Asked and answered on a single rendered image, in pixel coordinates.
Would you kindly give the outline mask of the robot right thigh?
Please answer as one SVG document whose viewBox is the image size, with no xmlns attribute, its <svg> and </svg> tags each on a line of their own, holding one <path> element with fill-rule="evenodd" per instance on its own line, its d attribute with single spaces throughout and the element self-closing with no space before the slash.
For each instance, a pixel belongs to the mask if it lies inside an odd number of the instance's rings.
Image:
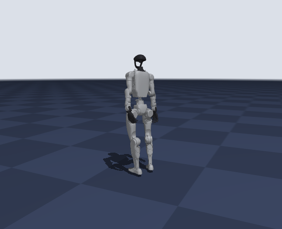
<svg viewBox="0 0 282 229">
<path fill-rule="evenodd" d="M 152 119 L 150 117 L 153 116 L 153 111 L 147 108 L 147 114 L 142 116 L 142 121 L 144 123 L 145 130 L 145 143 L 151 143 L 151 124 Z"/>
</svg>

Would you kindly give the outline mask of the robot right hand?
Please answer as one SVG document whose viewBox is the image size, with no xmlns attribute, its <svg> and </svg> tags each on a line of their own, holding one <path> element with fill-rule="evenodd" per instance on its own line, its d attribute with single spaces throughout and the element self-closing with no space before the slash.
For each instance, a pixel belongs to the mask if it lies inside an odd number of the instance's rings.
<svg viewBox="0 0 282 229">
<path fill-rule="evenodd" d="M 157 111 L 157 107 L 155 107 L 155 111 L 153 111 L 153 119 L 152 119 L 152 122 L 153 123 L 156 123 L 156 122 L 158 122 L 158 115 L 157 115 L 157 113 L 156 113 L 156 111 Z M 150 117 L 150 118 L 152 118 L 152 117 Z"/>
</svg>

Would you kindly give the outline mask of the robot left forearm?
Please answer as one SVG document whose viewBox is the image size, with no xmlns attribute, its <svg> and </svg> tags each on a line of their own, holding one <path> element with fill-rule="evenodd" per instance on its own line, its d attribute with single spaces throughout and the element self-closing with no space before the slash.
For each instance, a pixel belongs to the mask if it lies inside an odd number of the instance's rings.
<svg viewBox="0 0 282 229">
<path fill-rule="evenodd" d="M 125 110 L 128 111 L 128 106 L 131 107 L 131 96 L 129 95 L 129 90 L 125 89 Z"/>
</svg>

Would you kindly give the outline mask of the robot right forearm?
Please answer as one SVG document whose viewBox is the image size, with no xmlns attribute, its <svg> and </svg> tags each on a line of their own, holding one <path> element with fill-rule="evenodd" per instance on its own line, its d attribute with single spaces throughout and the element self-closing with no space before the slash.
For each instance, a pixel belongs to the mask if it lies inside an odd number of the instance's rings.
<svg viewBox="0 0 282 229">
<path fill-rule="evenodd" d="M 151 100 L 151 109 L 152 111 L 155 111 L 155 107 L 156 107 L 156 94 L 150 97 Z"/>
</svg>

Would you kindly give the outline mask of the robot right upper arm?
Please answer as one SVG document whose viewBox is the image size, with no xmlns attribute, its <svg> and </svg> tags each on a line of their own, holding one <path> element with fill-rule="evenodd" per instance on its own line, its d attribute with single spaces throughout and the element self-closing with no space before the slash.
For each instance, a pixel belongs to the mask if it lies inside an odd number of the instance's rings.
<svg viewBox="0 0 282 229">
<path fill-rule="evenodd" d="M 149 73 L 150 79 L 149 79 L 149 92 L 148 95 L 149 96 L 153 96 L 155 95 L 155 90 L 154 90 L 154 76 L 152 74 Z"/>
</svg>

